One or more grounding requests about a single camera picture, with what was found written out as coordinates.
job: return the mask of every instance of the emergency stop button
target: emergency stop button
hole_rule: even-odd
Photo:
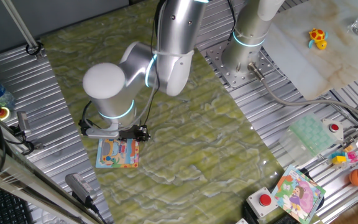
[[[263,194],[262,196],[260,196],[259,198],[259,203],[262,205],[262,206],[268,206],[272,203],[272,199],[270,198],[269,195],[267,194]]]
[[[336,125],[336,124],[330,124],[329,125],[329,130],[331,131],[331,132],[337,132],[338,130],[339,130],[339,126],[338,125]]]

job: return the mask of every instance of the metal base plate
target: metal base plate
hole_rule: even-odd
[[[248,74],[233,73],[224,66],[222,63],[222,53],[228,44],[228,41],[224,41],[210,47],[206,51],[206,55],[211,59],[213,67],[221,73],[222,78],[226,81],[226,83],[233,88],[236,88],[252,81],[255,78],[255,75],[252,72]],[[262,73],[268,73],[274,70],[271,63],[261,53],[259,53],[259,70]]]

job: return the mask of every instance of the picture book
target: picture book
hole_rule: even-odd
[[[272,195],[278,206],[302,224],[310,222],[326,191],[295,167],[289,166]]]
[[[136,168],[139,142],[133,139],[99,139],[96,168]]]

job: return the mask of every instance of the metal slat floor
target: metal slat floor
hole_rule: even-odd
[[[232,2],[236,13],[244,6],[243,0],[232,0]],[[302,2],[301,0],[287,0],[279,12]],[[227,1],[215,0],[209,3],[198,35],[197,48],[205,56],[206,49],[227,40],[232,26],[233,21]],[[221,78],[218,71],[216,75],[283,167],[294,164],[294,161],[288,157],[277,140],[292,122],[305,113],[314,113],[319,118],[341,121],[347,132],[351,131],[354,125],[330,105],[283,106],[273,101],[256,79],[238,88],[231,88]],[[279,97],[288,101],[303,100],[299,91],[285,76],[280,74],[279,69],[271,70],[265,75],[268,84]],[[98,192],[97,206],[103,211],[103,217],[111,217],[47,57],[36,61],[35,57],[26,54],[23,47],[1,54],[0,81],[17,98],[16,110],[24,110],[28,114],[32,128],[29,140],[44,144],[45,149],[29,155],[29,160],[67,191],[70,189],[64,181],[64,176],[80,170],[79,173]],[[342,97],[355,106],[358,104],[358,88],[356,87],[358,87],[358,81],[337,93],[333,91],[324,97],[334,98],[333,94],[338,94],[338,97]],[[17,124],[15,118],[8,122],[8,125],[15,124]],[[322,155],[329,155],[337,147],[328,149]],[[350,167],[346,170],[333,170],[321,161],[322,158],[317,157],[303,166],[309,168],[314,180],[327,191],[326,202],[318,211],[318,215],[323,222],[329,223],[348,206],[358,201],[358,198],[354,198],[348,204],[336,207],[341,198],[349,197],[358,190],[358,187],[350,185],[347,180]],[[42,211],[34,206],[32,208],[34,219],[41,223]]]
[[[278,12],[294,7],[305,2],[305,0],[286,0]],[[245,5],[242,0],[232,0],[236,14]],[[221,80],[231,94],[237,105],[251,122],[253,128],[258,132],[264,143],[270,148],[273,155],[283,167],[290,164],[298,165],[298,167],[306,167],[310,171],[310,175],[314,180],[326,190],[324,206],[317,212],[324,223],[330,223],[340,213],[345,211],[352,204],[358,202],[358,197],[353,198],[349,203],[342,205],[341,200],[351,197],[354,192],[358,191],[358,187],[350,184],[347,175],[350,169],[358,168],[348,167],[344,170],[334,170],[332,165],[327,165],[323,161],[324,157],[330,155],[339,146],[325,150],[321,157],[316,157],[307,164],[297,164],[288,156],[287,152],[278,143],[278,139],[296,120],[300,119],[307,113],[314,113],[320,119],[333,119],[340,121],[344,125],[345,133],[353,131],[354,124],[347,119],[349,115],[342,115],[331,105],[308,105],[291,107],[284,106],[275,102],[267,93],[263,85],[254,78],[245,85],[232,88],[222,78],[222,74],[213,67],[211,59],[206,56],[206,51],[224,41],[229,37],[232,30],[233,21],[227,0],[217,0],[209,3],[201,25],[200,33],[197,39],[198,50],[206,57]],[[262,50],[263,54],[268,56],[268,52]],[[268,56],[268,60],[274,67],[273,60]],[[303,97],[295,86],[288,80],[280,70],[269,70],[265,72],[266,80],[275,94],[287,101],[303,101]],[[341,98],[352,106],[358,105],[358,81],[344,87],[341,91],[330,91],[322,96],[326,99]]]
[[[102,216],[112,219],[47,57],[37,61],[24,47],[1,54],[0,81],[16,97],[15,111],[27,113],[32,131],[28,141],[44,145],[43,150],[36,150],[27,158],[67,192],[71,189],[65,176],[79,173],[98,193],[95,204]],[[17,126],[15,116],[6,122],[9,126]],[[33,205],[30,208],[33,219],[42,223],[42,210]]]

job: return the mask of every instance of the green mat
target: green mat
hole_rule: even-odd
[[[87,69],[119,63],[134,41],[149,43],[156,4],[141,2],[42,38],[75,123],[89,100],[82,89]],[[138,111],[150,91],[138,94]],[[101,123],[93,106],[89,117]],[[116,223],[235,223],[246,195],[283,174],[199,52],[180,95],[156,94],[148,126],[152,139],[140,145],[139,168],[94,169]],[[98,140],[82,141],[94,166]]]

